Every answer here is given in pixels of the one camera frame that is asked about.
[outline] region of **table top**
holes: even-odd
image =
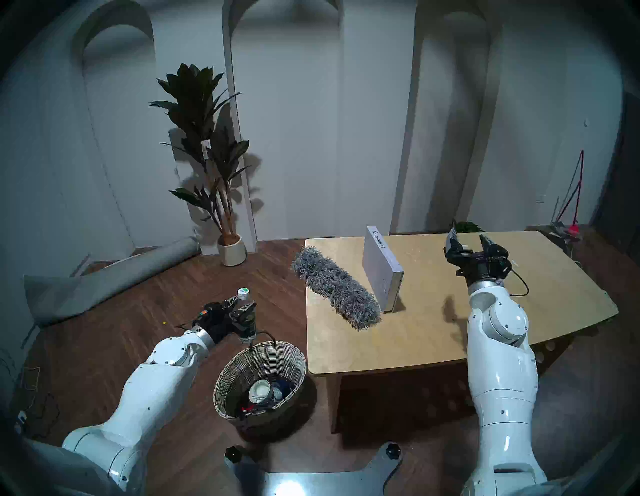
[[[599,288],[556,245],[536,231],[489,232],[505,247],[513,268],[527,282],[527,296],[513,299],[529,316],[531,344],[597,324],[618,313]],[[404,268],[396,308],[361,331],[307,287],[307,361],[312,374],[358,373],[419,367],[466,358],[467,285],[443,253],[446,234],[385,236]],[[477,233],[458,234],[460,242],[480,251]],[[325,256],[371,291],[362,268],[363,237],[307,239]],[[526,292],[509,274],[505,287]]]

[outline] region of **wicker basket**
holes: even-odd
[[[238,353],[222,369],[213,392],[213,403],[218,415],[237,427],[263,425],[279,418],[295,403],[306,374],[305,355],[291,343],[268,341],[255,344]],[[273,408],[237,417],[236,406],[251,385],[260,379],[274,380],[276,376],[291,381],[291,392]]]

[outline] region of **green plant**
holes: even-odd
[[[151,102],[149,106],[167,110],[171,122],[186,135],[181,140],[182,147],[170,143],[163,145],[183,151],[204,169],[207,189],[201,185],[200,188],[194,186],[193,192],[177,188],[171,193],[207,212],[209,215],[204,220],[212,219],[221,232],[219,243],[229,245],[239,239],[233,220],[231,180],[246,169],[238,169],[238,164],[249,148],[249,141],[236,141],[229,136],[227,128],[217,122],[216,114],[240,94],[235,93],[221,100],[225,90],[214,98],[213,92],[222,76],[223,73],[215,74],[213,67],[200,70],[194,64],[180,64],[177,74],[167,74],[166,81],[157,80],[176,101],[159,100]],[[207,140],[210,148],[203,143]]]
[[[484,229],[471,221],[456,222],[456,232],[484,232]]]

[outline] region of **basket handle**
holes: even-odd
[[[273,341],[273,345],[274,346],[278,346],[277,343],[276,343],[276,339],[269,332],[267,332],[267,331],[258,331],[257,333],[255,333],[255,338],[256,339],[258,338],[258,334],[266,334]],[[253,352],[253,339],[249,343],[249,353],[252,353],[252,352]]]

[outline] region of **black knob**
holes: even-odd
[[[400,446],[398,446],[396,443],[389,444],[389,446],[387,446],[387,456],[391,460],[397,460],[398,458],[400,458]]]
[[[231,463],[238,463],[242,460],[242,453],[238,448],[232,446],[225,451],[225,458],[228,458]]]

